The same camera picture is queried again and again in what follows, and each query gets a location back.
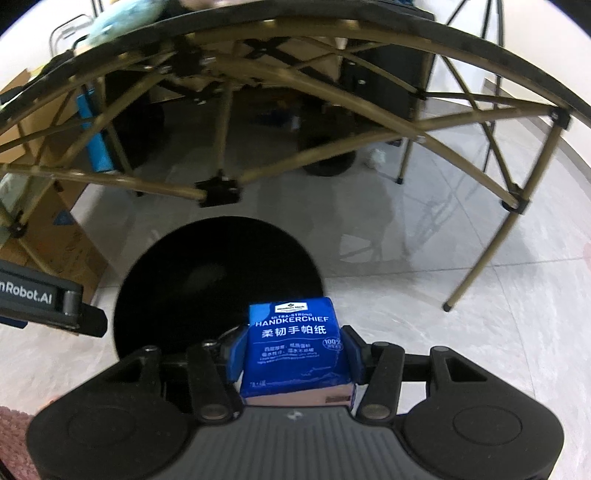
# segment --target plastic bag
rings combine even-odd
[[[96,47],[136,28],[150,25],[162,14],[166,2],[167,0],[119,0],[95,19],[85,44]]]

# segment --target white tiled floor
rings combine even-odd
[[[177,118],[183,123],[171,121],[175,133],[158,158],[142,167],[143,176],[189,184],[213,173],[207,163],[211,125]],[[479,126],[436,136],[482,165],[486,150]],[[499,123],[498,137],[515,181],[522,182],[539,140],[517,121]],[[494,195],[421,147],[414,150],[405,185],[395,184],[401,149],[383,148],[388,163],[379,171],[361,162],[331,179],[295,171],[248,186],[240,204],[212,209],[89,187],[74,214],[111,262],[95,303],[110,314],[117,286],[134,261],[187,222],[228,214],[269,221],[311,253],[342,323],[354,325],[368,341],[390,340],[412,353],[449,345],[535,396],[556,412],[566,431],[552,478],[591,478],[591,186],[558,153],[492,265],[446,314],[441,304],[505,211]],[[230,172],[293,150],[287,133],[234,128]],[[498,178],[493,161],[490,171]],[[42,327],[0,326],[0,348],[0,379],[8,386],[0,391],[0,404],[31,412],[116,360],[110,332],[103,340],[88,340]],[[401,410],[422,395],[405,389]]]

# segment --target cardboard box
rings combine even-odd
[[[14,238],[11,238],[0,248],[0,260],[24,267],[30,259],[20,244]]]
[[[33,211],[24,238],[59,277],[84,286],[85,302],[92,300],[108,263],[54,189],[47,191]],[[26,266],[38,269],[31,259]]]
[[[60,180],[54,183],[54,188],[59,194],[61,201],[72,210],[74,205],[88,186],[87,183],[81,181]]]
[[[25,85],[31,78],[31,75],[28,71],[23,70],[19,73],[5,88],[0,90],[0,93],[4,93],[7,90],[10,90],[14,87],[18,87],[21,85]],[[23,135],[28,135],[35,133],[39,130],[43,130],[51,126],[53,119],[60,108],[61,103],[66,98],[66,94],[62,95],[55,100],[52,100],[47,105],[44,105],[40,109],[34,111],[31,115],[26,117],[20,122],[20,130],[22,131]],[[73,115],[78,112],[78,107],[76,105],[76,95],[73,95],[72,98],[68,101],[64,111],[60,115],[57,124],[62,124]],[[0,135],[0,145],[15,140],[21,136],[21,131],[19,131],[19,126],[15,125],[10,130],[5,132],[4,134]],[[49,137],[50,145],[48,148],[45,149],[44,154],[41,158],[41,162],[46,165],[53,165],[56,163],[57,160],[65,153],[66,148],[70,145],[67,143],[66,140],[59,140],[61,135],[64,133],[53,135]],[[12,163],[13,161],[21,158],[24,154],[27,153],[27,148],[30,149],[31,154],[33,157],[36,157],[39,153],[39,149],[43,144],[44,138],[38,138],[36,140],[31,140],[28,142],[27,145],[19,145],[18,147],[14,147],[6,152],[0,154],[0,163]]]
[[[29,81],[29,78],[29,72],[23,70],[16,77],[14,77],[14,79],[8,85],[6,85],[2,90],[0,90],[0,93],[7,92],[13,89],[14,87],[25,85]],[[7,142],[11,142],[12,140],[16,140],[20,136],[21,135],[18,131],[18,126],[15,125],[9,131],[0,135],[0,145],[3,145]],[[6,152],[0,153],[0,163],[13,162],[17,158],[22,157],[25,153],[25,148],[22,145],[19,145],[18,147],[14,147]]]

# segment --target tissue pack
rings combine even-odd
[[[251,305],[241,395],[249,405],[347,405],[349,364],[330,299]]]

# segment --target metal rod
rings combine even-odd
[[[305,167],[320,160],[351,152],[373,142],[388,142],[402,138],[400,134],[387,129],[379,129],[363,134],[347,137],[334,142],[328,142],[319,147],[308,148],[271,165],[247,170],[240,177],[238,183],[244,185],[258,179],[274,177],[286,171]]]
[[[459,99],[459,100],[468,100],[468,95],[465,93],[456,93],[456,92],[426,92],[425,96],[428,98],[450,98],[450,99]],[[485,102],[485,103],[492,103],[493,105],[508,105],[508,106],[535,106],[535,105],[545,105],[548,106],[547,103],[539,103],[539,102],[530,102],[529,100],[521,100],[518,98],[513,97],[503,97],[500,95],[483,95],[480,93],[472,93],[472,97],[477,102]]]
[[[33,177],[43,177],[52,180],[71,180],[82,183],[96,183],[109,187],[135,190],[137,192],[153,193],[159,195],[172,195],[190,200],[203,200],[206,192],[185,185],[168,185],[153,181],[145,181],[127,175],[111,175],[107,173],[88,173],[81,170],[66,170],[64,168],[43,167],[39,165],[16,165],[6,163],[1,165],[0,171],[6,173],[19,173]]]
[[[451,17],[449,17],[449,19],[447,20],[447,22],[445,22],[445,24],[446,24],[446,25],[448,25],[448,26],[449,26],[449,25],[451,25],[451,24],[452,24],[452,22],[453,22],[453,21],[456,19],[456,17],[457,17],[457,15],[458,15],[458,13],[460,13],[460,10],[461,10],[462,8],[464,8],[464,5],[466,5],[467,1],[468,1],[468,0],[462,0],[462,1],[461,1],[461,2],[458,4],[458,6],[456,7],[456,9],[455,9],[455,10],[453,11],[453,13],[452,13],[452,16],[451,16]]]
[[[17,480],[2,459],[0,459],[0,480]]]
[[[550,108],[538,106],[537,113],[539,115],[549,115]],[[472,124],[475,121],[486,121],[491,119],[509,119],[518,118],[523,115],[523,112],[517,108],[503,108],[498,111],[486,110],[480,112],[465,112],[454,113],[453,115],[439,116],[420,120],[415,125],[425,131],[440,130],[444,128],[460,127],[461,125]],[[336,140],[319,147],[311,148],[299,152],[291,157],[280,160],[277,163],[265,167],[255,168],[244,172],[240,178],[240,184],[250,183],[260,178],[272,177],[284,173],[286,171],[295,170],[296,168],[310,165],[320,160],[325,160],[335,155],[358,150],[364,145],[373,142],[389,142],[399,140],[402,135],[388,129],[377,129],[371,132],[348,137],[341,140]]]
[[[507,204],[513,207],[517,206],[513,195],[505,191],[497,182],[482,173],[479,168],[475,167],[460,154],[453,151],[439,140],[427,135],[411,122],[393,115],[367,100],[363,100],[349,92],[344,92],[324,82],[314,80],[300,72],[264,65],[253,60],[218,54],[215,64],[216,68],[221,72],[232,74],[232,72],[239,71],[254,78],[277,82],[281,85],[299,90],[300,92],[307,93],[308,95],[314,95],[328,102],[341,105],[352,112],[363,115],[377,124],[383,125],[395,132],[399,132],[401,135],[410,138],[413,141],[418,141],[433,153],[436,153],[452,165],[470,175],[504,202],[507,202]]]
[[[488,33],[488,25],[491,22],[491,11],[492,11],[492,0],[487,0],[486,11],[484,13],[484,20],[482,22],[482,31],[480,32],[480,37],[483,40],[486,40],[486,34]]]
[[[530,107],[527,113],[532,115],[549,115],[551,107],[538,105]],[[438,130],[461,125],[472,124],[475,121],[491,121],[494,119],[510,119],[524,116],[524,111],[518,108],[503,108],[497,111],[487,110],[480,112],[454,113],[452,115],[440,116],[420,120],[416,126],[425,130]],[[402,138],[402,135],[388,129],[379,129],[372,132],[349,137],[329,144],[321,145],[313,149],[299,152],[298,154],[275,163],[270,166],[256,168],[244,172],[240,177],[241,184],[249,183],[261,177],[279,175],[284,171],[299,168],[319,160],[333,157],[335,155],[357,150],[363,145],[372,142],[392,141]],[[4,164],[0,166],[0,171],[7,173],[19,173],[32,177],[44,177],[53,180],[73,180],[84,183],[96,183],[99,185],[122,187],[139,192],[155,193],[171,196],[179,196],[191,200],[201,200],[205,198],[206,193],[202,190],[196,190],[186,186],[166,185],[162,183],[146,182],[137,178],[130,178],[122,175],[110,175],[102,173],[85,173],[80,170],[65,170],[63,168],[49,168],[43,166],[26,166],[16,164]]]
[[[496,14],[498,17],[497,20],[497,44],[500,47],[505,48],[505,14],[503,11],[503,0],[496,0]],[[502,77],[500,75],[495,75],[495,95],[501,94],[501,82]],[[496,122],[491,123],[491,131],[495,133]],[[488,151],[486,152],[486,159],[484,162],[484,166],[482,167],[482,171],[486,172],[486,167],[488,165],[488,160],[491,157],[491,146],[488,146]]]
[[[94,137],[98,132],[103,130],[111,120],[119,115],[125,108],[136,101],[145,92],[150,90],[154,85],[160,82],[165,76],[159,73],[149,73],[123,95],[117,98],[109,107],[100,115],[98,115],[92,126],[85,130],[80,137],[66,150],[66,153],[58,160],[58,166],[68,165],[74,158],[84,149],[86,144]]]
[[[74,93],[75,93],[75,90],[71,90],[66,94],[65,98],[63,99],[62,103],[60,104],[60,107],[57,109],[56,114],[53,116],[53,119],[51,120],[50,127],[56,126],[57,123],[60,121],[61,115],[64,113],[64,110],[66,110],[66,107],[68,106],[68,103],[72,99],[72,96],[74,95]],[[35,156],[35,164],[38,164],[41,161],[41,158],[43,157],[43,154],[45,153],[47,146],[48,146],[48,137],[45,137],[43,139],[43,142],[41,143],[41,146],[39,147],[39,150],[37,151],[37,155]]]
[[[103,113],[107,109],[105,78],[104,77],[101,77],[100,79],[98,79],[98,81],[96,82],[95,90],[96,90],[95,95],[99,99],[100,112]],[[88,91],[86,89],[85,89],[85,95],[87,97],[88,103],[91,104],[90,95],[88,94]],[[129,158],[127,157],[127,153],[125,152],[123,145],[121,144],[121,140],[119,139],[119,134],[117,133],[117,130],[115,130],[115,127],[113,126],[113,122],[109,122],[107,124],[106,132],[109,135],[109,138],[111,139],[111,142],[113,144],[113,148],[115,149],[115,154],[117,155],[117,158],[119,159],[119,162],[121,163],[121,166],[123,167],[123,171],[127,175],[133,176],[134,169],[131,168],[131,164],[129,163]]]
[[[19,122],[17,123],[17,128],[18,128],[18,136],[19,137],[24,137],[25,136],[25,129],[22,127],[22,124]],[[29,142],[23,142],[22,146],[25,149],[25,153],[33,156],[33,152],[31,151],[31,146],[29,145]]]
[[[234,42],[232,55],[238,54],[241,42]],[[228,129],[230,127],[230,115],[232,114],[232,99],[234,95],[234,81],[227,78],[223,85],[222,98],[220,99],[219,110],[216,118],[216,133],[213,142],[213,151],[216,159],[216,171],[223,171],[224,155],[226,154],[226,143],[228,140]]]
[[[42,257],[39,255],[37,250],[29,243],[28,240],[25,238],[17,238],[17,242],[20,244],[22,249],[27,252],[27,255],[31,257],[31,260],[35,262],[35,264],[39,267],[43,273],[48,275],[53,275],[54,277],[58,276],[57,271],[52,268]]]
[[[462,91],[466,94],[466,97],[468,98],[468,102],[470,102],[470,105],[472,106],[472,108],[474,110],[480,110],[480,107],[478,107],[476,100],[474,100],[474,96],[472,95],[470,89],[468,88],[468,85],[466,85],[466,82],[464,82],[462,75],[460,75],[460,72],[457,71],[457,68],[455,67],[455,65],[452,63],[452,61],[450,59],[448,59],[446,57],[442,57],[442,59],[445,62],[445,65],[447,66],[447,68],[450,71],[450,73],[452,74],[452,76],[456,79],[457,84],[460,86]],[[486,122],[482,122],[480,125],[481,125],[482,129],[484,130],[484,133],[488,139],[488,143],[489,143],[490,148],[492,148],[492,151],[495,153],[496,162],[499,164],[499,169],[501,170],[501,174],[503,175],[503,179],[505,180],[505,184],[507,186],[507,189],[513,188],[513,179],[511,179],[511,173],[509,172],[509,168],[507,167],[505,159],[503,158],[503,155],[501,153],[501,149],[499,148],[499,144],[496,142],[495,136],[492,134],[492,131]]]
[[[339,50],[339,53],[325,53],[324,55],[320,55],[319,57],[314,57],[313,59],[303,61],[301,63],[297,63],[293,67],[290,67],[293,70],[301,70],[305,67],[311,67],[318,62],[325,61],[331,57],[342,56],[342,52],[346,53],[357,53],[359,51],[371,50],[372,48],[384,47],[388,45],[387,43],[377,43],[377,42],[368,42],[364,45],[357,45],[355,47],[345,48],[344,50]]]
[[[534,193],[536,187],[540,183],[540,180],[542,179],[542,176],[544,175],[544,172],[550,163],[550,159],[552,158],[554,150],[558,145],[561,134],[562,128],[554,124],[550,130],[550,133],[548,134],[548,137],[546,138],[546,142],[540,152],[540,155],[538,156],[538,160],[535,162],[535,165],[530,172],[530,176],[525,184],[525,187],[521,192],[521,197],[524,200],[530,200],[531,195]],[[505,217],[501,227],[497,230],[491,242],[482,252],[474,267],[472,267],[462,283],[456,288],[445,304],[443,304],[443,309],[445,311],[449,312],[449,310],[451,310],[456,305],[458,300],[462,298],[462,295],[464,295],[466,290],[470,287],[470,285],[472,285],[476,277],[478,277],[482,270],[484,270],[484,268],[488,265],[488,262],[492,259],[505,238],[507,238],[509,235],[518,217],[519,213],[515,212],[511,212]]]
[[[429,75],[431,69],[433,67],[433,60],[434,55],[426,54],[423,58],[423,69],[421,72],[421,90],[424,92],[427,89],[427,85],[429,83]],[[421,113],[425,107],[426,100],[418,99],[415,103],[415,110],[413,113],[413,121],[419,120]],[[396,179],[396,183],[398,185],[402,185],[404,183],[404,177],[406,176],[406,171],[408,169],[408,163],[410,161],[411,154],[413,152],[413,144],[414,142],[410,139],[407,140],[407,145],[404,149],[404,155],[402,157],[402,163],[400,164],[400,171],[398,172],[398,178]]]
[[[92,118],[75,118],[70,121],[64,122],[61,125],[56,125],[54,127],[49,127],[44,130],[39,130],[37,132],[33,132],[32,134],[25,135],[24,137],[17,138],[10,142],[6,142],[0,145],[0,153],[6,152],[12,148],[18,147],[25,142],[36,140],[37,138],[47,137],[49,135],[53,135],[59,132],[63,132],[65,130],[69,130],[70,128],[79,127],[83,124],[87,124],[92,122]]]
[[[273,35],[289,37],[339,37],[355,40],[374,41],[399,45],[414,50],[426,51],[451,59],[463,61],[487,72],[499,74],[532,92],[546,98],[556,105],[569,108],[569,104],[558,95],[537,85],[532,79],[516,74],[512,69],[500,63],[483,58],[476,53],[458,50],[454,47],[435,43],[428,38],[414,34],[401,33],[375,25],[364,24],[354,20],[332,20],[327,18],[277,18],[275,20],[250,22],[239,25],[227,25],[185,35],[187,41],[195,45],[206,46],[223,41],[244,40],[249,38],[266,38]],[[573,111],[573,116],[591,128],[591,118]]]
[[[307,38],[307,37],[297,37],[297,38],[298,38],[298,40],[306,42],[309,45],[314,45],[315,47],[323,48],[324,50],[327,50],[335,55],[339,55],[339,56],[343,57],[344,59],[355,62],[356,64],[367,68],[370,72],[374,72],[376,75],[380,75],[381,77],[384,77],[384,78],[390,80],[390,82],[395,83],[398,86],[401,86],[407,92],[417,93],[417,89],[415,87],[413,87],[412,85],[410,85],[409,83],[396,77],[396,75],[392,75],[390,72],[387,72],[386,70],[378,67],[377,65],[374,65],[373,63],[368,62],[367,60],[360,59],[359,57],[357,57],[353,54],[347,53],[344,50],[339,50],[338,48],[335,48],[331,45],[321,42],[320,40],[316,40],[315,38]]]
[[[406,171],[408,168],[408,161],[410,160],[410,155],[413,153],[413,145],[414,142],[408,139],[406,148],[404,149],[402,163],[400,164],[400,172],[398,172],[398,178],[396,180],[396,183],[398,183],[399,185],[402,185],[404,182],[404,176],[406,175]]]

